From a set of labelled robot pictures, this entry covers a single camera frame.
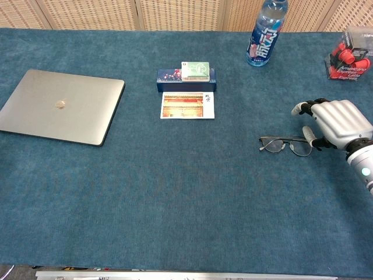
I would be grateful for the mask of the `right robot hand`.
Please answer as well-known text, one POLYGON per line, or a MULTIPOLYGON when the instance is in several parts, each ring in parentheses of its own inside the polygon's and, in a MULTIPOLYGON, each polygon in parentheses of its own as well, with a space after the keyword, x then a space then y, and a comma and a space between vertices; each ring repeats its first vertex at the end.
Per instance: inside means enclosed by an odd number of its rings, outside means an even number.
POLYGON ((372 139, 372 124, 349 100, 318 98, 298 103, 292 115, 310 115, 319 125, 323 137, 317 138, 310 127, 302 128, 307 142, 313 148, 321 147, 347 150, 352 142, 366 143, 372 139))

